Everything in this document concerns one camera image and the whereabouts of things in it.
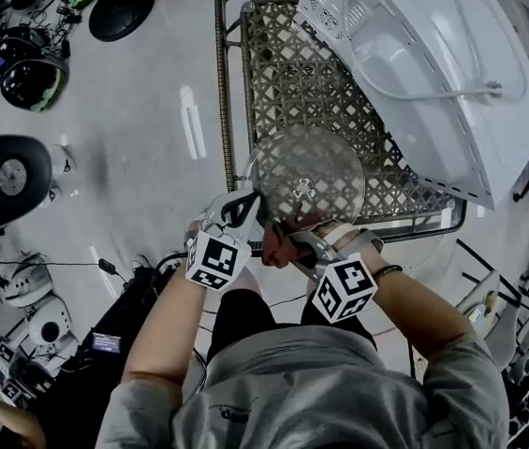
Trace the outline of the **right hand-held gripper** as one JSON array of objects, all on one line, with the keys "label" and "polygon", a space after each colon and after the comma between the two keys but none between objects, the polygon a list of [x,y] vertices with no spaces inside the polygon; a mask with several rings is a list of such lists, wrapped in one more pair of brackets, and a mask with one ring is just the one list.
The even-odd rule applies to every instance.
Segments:
[{"label": "right hand-held gripper", "polygon": [[313,231],[289,236],[297,251],[293,265],[316,286],[312,302],[331,324],[362,312],[378,289],[363,250],[376,253],[382,241],[371,231],[360,233],[339,252]]}]

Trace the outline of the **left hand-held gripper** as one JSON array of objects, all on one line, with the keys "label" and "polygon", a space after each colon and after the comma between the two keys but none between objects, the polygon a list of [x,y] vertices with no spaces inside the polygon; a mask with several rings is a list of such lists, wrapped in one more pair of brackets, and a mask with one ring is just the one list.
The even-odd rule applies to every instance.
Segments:
[{"label": "left hand-held gripper", "polygon": [[188,281],[223,291],[237,280],[252,255],[248,237],[261,203],[258,191],[233,191],[212,201],[188,229]]}]

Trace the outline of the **person's right hand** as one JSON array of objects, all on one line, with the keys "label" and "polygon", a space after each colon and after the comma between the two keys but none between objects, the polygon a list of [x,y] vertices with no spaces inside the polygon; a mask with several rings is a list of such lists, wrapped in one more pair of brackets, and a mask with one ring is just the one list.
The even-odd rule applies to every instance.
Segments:
[{"label": "person's right hand", "polygon": [[345,236],[352,234],[353,232],[359,232],[353,224],[337,221],[329,221],[324,224],[319,224],[313,229],[313,233],[330,246],[335,245]]}]

